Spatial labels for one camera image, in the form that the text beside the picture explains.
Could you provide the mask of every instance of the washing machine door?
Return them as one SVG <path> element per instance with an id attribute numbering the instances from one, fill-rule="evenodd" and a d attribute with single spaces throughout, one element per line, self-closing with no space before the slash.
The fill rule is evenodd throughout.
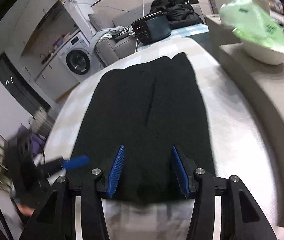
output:
<path id="1" fill-rule="evenodd" d="M 67 54 L 66 62 L 74 73 L 84 75 L 90 69 L 90 59 L 88 55 L 79 49 L 74 49 Z"/>

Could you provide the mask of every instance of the black kitchen appliance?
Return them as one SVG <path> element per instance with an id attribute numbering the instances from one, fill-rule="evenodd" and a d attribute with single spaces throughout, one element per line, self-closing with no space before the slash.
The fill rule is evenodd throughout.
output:
<path id="1" fill-rule="evenodd" d="M 160 41 L 171 35 L 169 21 L 162 11 L 134 21 L 132 28 L 143 44 Z"/>

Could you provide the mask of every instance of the blue and white checkered cloth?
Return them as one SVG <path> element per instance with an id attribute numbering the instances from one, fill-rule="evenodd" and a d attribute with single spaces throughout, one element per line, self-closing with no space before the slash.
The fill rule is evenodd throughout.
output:
<path id="1" fill-rule="evenodd" d="M 188 37 L 188 36 L 199 34 L 199 33 L 207 33 L 208 31 L 209 31 L 209 27 L 207 25 L 202 24 L 202 23 L 195 24 L 195 25 L 191 25 L 191 26 L 172 30 L 172 34 L 170 36 L 168 36 L 167 38 L 165 38 L 161 41 L 158 41 L 158 42 L 169 41 L 169 40 L 175 39 L 175 38 Z M 146 49 L 150 46 L 151 46 L 151 44 L 143 45 L 143 43 L 140 43 L 138 45 L 137 51 L 141 51 L 141 50 Z"/>

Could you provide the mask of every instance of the white bowl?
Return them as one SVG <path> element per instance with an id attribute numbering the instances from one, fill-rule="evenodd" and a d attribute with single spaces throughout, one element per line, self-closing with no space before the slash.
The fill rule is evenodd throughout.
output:
<path id="1" fill-rule="evenodd" d="M 281 50 L 269 49 L 250 41 L 242 40 L 245 51 L 260 62 L 279 65 L 284 61 L 284 47 Z"/>

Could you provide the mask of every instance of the ridged blue pad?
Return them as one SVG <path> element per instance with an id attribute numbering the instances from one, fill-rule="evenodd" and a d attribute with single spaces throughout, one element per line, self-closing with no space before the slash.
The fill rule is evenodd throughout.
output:
<path id="1" fill-rule="evenodd" d="M 115 193 L 116 187 L 118 186 L 119 183 L 120 175 L 124 164 L 124 150 L 125 150 L 124 146 L 121 145 L 109 175 L 108 186 L 106 190 L 106 194 L 108 195 L 109 198 L 111 198 L 112 195 Z"/>
<path id="2" fill-rule="evenodd" d="M 189 186 L 188 186 L 188 177 L 187 177 L 186 172 L 184 170 L 184 167 L 181 163 L 177 149 L 173 146 L 172 150 L 173 150 L 173 153 L 171 154 L 171 165 L 172 165 L 174 172 L 177 176 L 181 192 L 187 198 L 190 194 L 190 190 L 189 190 Z"/>
<path id="3" fill-rule="evenodd" d="M 78 168 L 78 167 L 81 167 L 81 166 L 85 166 L 89 163 L 89 161 L 90 161 L 90 158 L 88 156 L 85 156 L 85 155 L 75 157 L 75 158 L 72 158 L 68 161 L 65 161 L 62 164 L 62 168 L 69 171 L 71 169 L 75 169 L 75 168 Z"/>

